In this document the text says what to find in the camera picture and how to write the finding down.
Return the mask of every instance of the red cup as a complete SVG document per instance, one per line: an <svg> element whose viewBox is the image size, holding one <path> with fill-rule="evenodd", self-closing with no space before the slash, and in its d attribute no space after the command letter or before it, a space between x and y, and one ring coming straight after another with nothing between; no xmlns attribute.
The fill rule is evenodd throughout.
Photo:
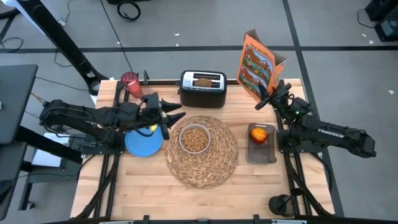
<svg viewBox="0 0 398 224"><path fill-rule="evenodd" d="M126 72L123 74L121 81L133 97L141 99L144 96L141 86L139 85L138 75L134 72Z"/></svg>

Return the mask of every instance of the butcher block table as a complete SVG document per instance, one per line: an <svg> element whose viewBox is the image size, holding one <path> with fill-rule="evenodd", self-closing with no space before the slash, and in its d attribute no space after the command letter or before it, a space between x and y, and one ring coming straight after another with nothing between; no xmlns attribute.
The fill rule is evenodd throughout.
<svg viewBox="0 0 398 224"><path fill-rule="evenodd" d="M305 98L299 79L287 79L290 92ZM102 81L96 108L112 106L117 81ZM176 85L142 85L144 94L158 92L159 98L179 103ZM137 101L132 96L130 101ZM205 115L224 122L234 134L239 146L239 161L233 175L222 185L211 189L192 189L179 182L169 171L165 158L165 145L150 157L134 157L127 151L119 161L119 170L114 191L112 220L142 220L150 215L151 220L196 220L206 219L252 219L281 218L271 213L268 201L280 194L290 195L284 157L277 148L277 162L268 165L250 164L246 161L247 130L249 123L271 124L277 128L272 106L256 111L256 102L240 85L228 85L226 103L219 109L182 107L176 111L186 112L184 118ZM310 154L301 154L305 181L315 198L333 213L322 164ZM78 215L98 189L103 156L97 155L81 170L73 202L71 217ZM105 214L108 190L104 193L101 214ZM305 210L302 198L298 199L301 214Z"/></svg>

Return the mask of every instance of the black stand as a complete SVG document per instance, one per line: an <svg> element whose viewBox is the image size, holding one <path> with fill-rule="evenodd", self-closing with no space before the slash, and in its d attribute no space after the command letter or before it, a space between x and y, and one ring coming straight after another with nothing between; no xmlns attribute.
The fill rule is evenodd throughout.
<svg viewBox="0 0 398 224"><path fill-rule="evenodd" d="M17 0L17 2L85 80L90 94L96 96L101 80L109 78L95 70L41 0Z"/></svg>

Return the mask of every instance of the wicker placemat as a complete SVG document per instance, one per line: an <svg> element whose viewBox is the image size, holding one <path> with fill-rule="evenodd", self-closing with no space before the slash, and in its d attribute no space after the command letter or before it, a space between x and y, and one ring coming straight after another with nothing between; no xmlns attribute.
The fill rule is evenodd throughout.
<svg viewBox="0 0 398 224"><path fill-rule="evenodd" d="M210 145L203 153L187 153L178 141L180 132L189 124L200 124L210 132ZM196 116L183 120L174 127L165 155L171 173L179 181L189 187L208 189L222 184L233 173L239 151L227 125L212 117Z"/></svg>

